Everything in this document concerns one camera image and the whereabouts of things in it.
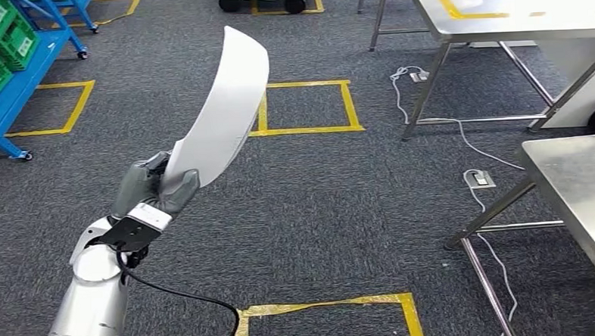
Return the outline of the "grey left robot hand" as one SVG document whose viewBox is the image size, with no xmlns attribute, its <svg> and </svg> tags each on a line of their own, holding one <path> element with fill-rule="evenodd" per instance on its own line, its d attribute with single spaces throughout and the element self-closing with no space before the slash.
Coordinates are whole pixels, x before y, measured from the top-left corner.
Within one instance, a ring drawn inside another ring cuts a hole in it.
<svg viewBox="0 0 595 336">
<path fill-rule="evenodd" d="M 187 170 L 179 186 L 170 193 L 160 190 L 161 177 L 167 168 L 170 153 L 161 151 L 147 160 L 133 163 L 124 174 L 111 215 L 122 219 L 137 204 L 144 203 L 176 218 L 200 188 L 197 170 Z"/>
</svg>

